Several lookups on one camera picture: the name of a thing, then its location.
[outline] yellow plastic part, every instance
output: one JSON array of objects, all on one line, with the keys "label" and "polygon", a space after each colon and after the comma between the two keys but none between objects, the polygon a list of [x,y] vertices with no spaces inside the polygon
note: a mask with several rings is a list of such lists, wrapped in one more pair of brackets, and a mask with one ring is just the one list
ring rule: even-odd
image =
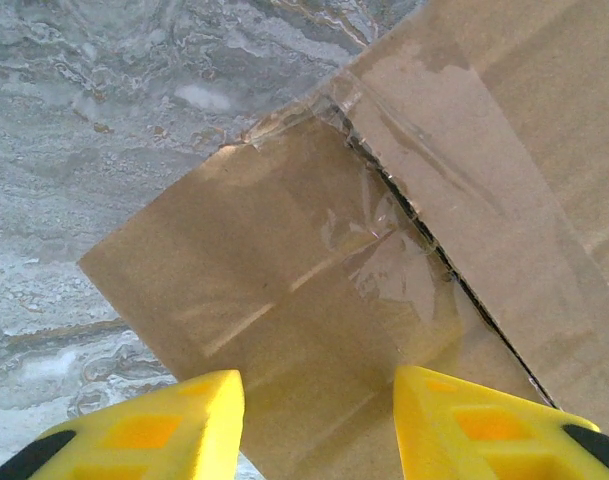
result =
[{"label": "yellow plastic part", "polygon": [[400,367],[394,417],[406,480],[601,480],[562,429],[580,417],[420,367]]},{"label": "yellow plastic part", "polygon": [[76,436],[31,480],[232,480],[243,415],[239,372],[197,377],[44,432]]}]

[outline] gray marble floor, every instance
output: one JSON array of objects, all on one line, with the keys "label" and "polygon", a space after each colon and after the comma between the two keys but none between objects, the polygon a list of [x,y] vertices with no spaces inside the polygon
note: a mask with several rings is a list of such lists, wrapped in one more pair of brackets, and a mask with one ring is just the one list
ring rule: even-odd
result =
[{"label": "gray marble floor", "polygon": [[76,260],[416,3],[0,0],[0,463],[173,382]]}]

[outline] cardboard box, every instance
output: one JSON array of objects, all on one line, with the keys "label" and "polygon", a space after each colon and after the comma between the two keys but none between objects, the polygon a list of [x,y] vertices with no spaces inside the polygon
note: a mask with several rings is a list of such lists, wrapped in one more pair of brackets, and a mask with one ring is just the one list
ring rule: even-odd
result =
[{"label": "cardboard box", "polygon": [[81,266],[269,480],[401,478],[403,363],[609,433],[609,1],[433,1]]}]

